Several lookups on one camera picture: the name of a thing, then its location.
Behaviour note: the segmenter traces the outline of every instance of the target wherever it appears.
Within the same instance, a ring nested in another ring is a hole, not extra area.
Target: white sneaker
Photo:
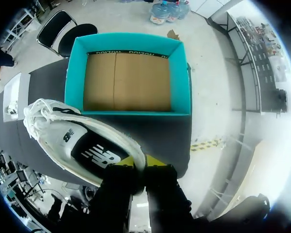
[[[140,145],[100,121],[55,100],[38,99],[24,110],[30,137],[62,169],[100,186],[103,170],[128,156],[143,171],[145,155]]]

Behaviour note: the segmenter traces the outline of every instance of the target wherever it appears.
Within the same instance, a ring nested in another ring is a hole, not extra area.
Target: shoe lace
[[[40,142],[40,132],[49,127],[51,123],[49,114],[53,112],[51,107],[53,102],[55,101],[38,99],[32,106],[28,106],[23,110],[25,115],[23,123],[27,128],[30,138],[33,137]]]

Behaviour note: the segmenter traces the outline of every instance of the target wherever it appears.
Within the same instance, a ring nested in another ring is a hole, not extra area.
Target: chair
[[[58,51],[54,50],[53,44],[58,35],[70,23],[75,23],[75,27],[69,30],[61,39],[58,46]],[[58,11],[52,16],[42,30],[37,35],[37,42],[42,46],[48,48],[55,54],[69,58],[71,55],[74,41],[79,36],[97,34],[98,29],[92,24],[77,25],[76,21],[66,12]]]

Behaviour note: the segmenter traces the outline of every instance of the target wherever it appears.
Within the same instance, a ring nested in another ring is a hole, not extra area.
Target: white tile floor
[[[233,77],[233,80],[230,78],[234,71],[233,64],[228,60],[231,51],[227,39],[208,26],[204,18],[194,13],[189,13],[184,20],[173,24],[156,26],[149,21],[151,6],[152,4],[145,2],[123,4],[118,0],[98,0],[89,1],[83,7],[80,0],[69,3],[61,1],[61,5],[47,19],[58,10],[65,10],[78,24],[94,24],[99,33],[139,32],[166,36],[173,29],[185,44],[187,60],[192,68],[192,141],[207,141],[237,134],[240,117],[232,113],[231,109],[240,105],[239,102],[234,102],[240,99],[240,90],[238,76]],[[18,72],[31,72],[61,59],[36,42],[37,34],[38,31],[26,33],[21,42],[14,46],[11,54],[18,65],[2,68],[0,92]],[[221,153],[222,150],[217,147],[191,154],[188,171],[179,183],[187,198],[192,201],[192,213],[197,211],[209,189]],[[135,197],[134,200],[138,203],[146,202],[146,195]],[[148,211],[148,208],[132,208],[131,230],[148,230],[148,217],[143,218],[144,211]]]

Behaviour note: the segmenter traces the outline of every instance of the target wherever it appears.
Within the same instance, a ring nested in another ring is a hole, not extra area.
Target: black table
[[[38,98],[64,102],[68,59],[31,72],[29,104]],[[0,93],[0,148],[19,161],[47,176],[69,183],[87,182],[61,169],[30,139],[23,120],[3,122],[3,92]],[[191,116],[90,116],[131,136],[146,154],[172,164],[182,177],[189,162]]]

